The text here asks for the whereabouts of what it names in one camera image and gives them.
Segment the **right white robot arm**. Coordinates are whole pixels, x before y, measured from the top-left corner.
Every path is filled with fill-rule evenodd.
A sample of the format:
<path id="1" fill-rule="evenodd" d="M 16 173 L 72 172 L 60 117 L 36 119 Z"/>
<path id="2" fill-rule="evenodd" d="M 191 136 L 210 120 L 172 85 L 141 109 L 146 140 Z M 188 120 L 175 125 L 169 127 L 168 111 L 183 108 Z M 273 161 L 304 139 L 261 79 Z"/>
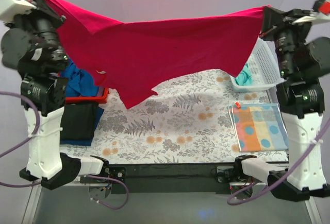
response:
<path id="1" fill-rule="evenodd" d="M 277 100 L 288 134 L 289 167 L 284 170 L 255 156 L 235 159 L 234 177 L 249 177 L 266 184 L 277 199 L 293 202 L 329 196 L 321 161 L 324 92 L 320 77 L 329 74 L 329 38 L 306 42 L 312 25 L 329 21 L 329 2 L 317 0 L 311 10 L 264 9 L 260 38 L 272 41 L 284 82 L 277 86 Z"/>

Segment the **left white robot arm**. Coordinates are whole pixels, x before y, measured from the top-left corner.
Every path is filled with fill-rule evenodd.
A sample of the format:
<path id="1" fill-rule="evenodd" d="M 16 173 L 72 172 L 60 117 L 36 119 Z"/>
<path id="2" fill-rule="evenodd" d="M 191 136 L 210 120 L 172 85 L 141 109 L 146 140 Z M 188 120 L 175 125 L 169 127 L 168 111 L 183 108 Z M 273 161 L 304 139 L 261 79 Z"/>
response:
<path id="1" fill-rule="evenodd" d="M 2 64 L 22 79 L 18 98 L 28 124 L 28 163 L 19 175 L 29 185 L 53 190 L 77 177 L 109 179 L 106 160 L 70 157 L 60 152 L 61 118 L 67 80 L 59 77 L 68 64 L 57 29 L 65 21 L 44 0 L 1 0 Z"/>

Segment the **magenta t shirt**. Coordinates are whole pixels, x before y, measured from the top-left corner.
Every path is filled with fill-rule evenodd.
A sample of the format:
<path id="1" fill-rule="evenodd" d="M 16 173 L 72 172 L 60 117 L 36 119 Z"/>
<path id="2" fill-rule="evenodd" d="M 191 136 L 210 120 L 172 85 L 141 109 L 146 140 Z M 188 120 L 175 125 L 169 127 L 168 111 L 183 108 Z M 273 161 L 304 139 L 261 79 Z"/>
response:
<path id="1" fill-rule="evenodd" d="M 264 7 L 221 16 L 124 23 L 65 0 L 45 0 L 65 22 L 65 52 L 95 85 L 118 92 L 126 108 L 176 77 L 222 70 L 236 77 L 258 39 Z"/>

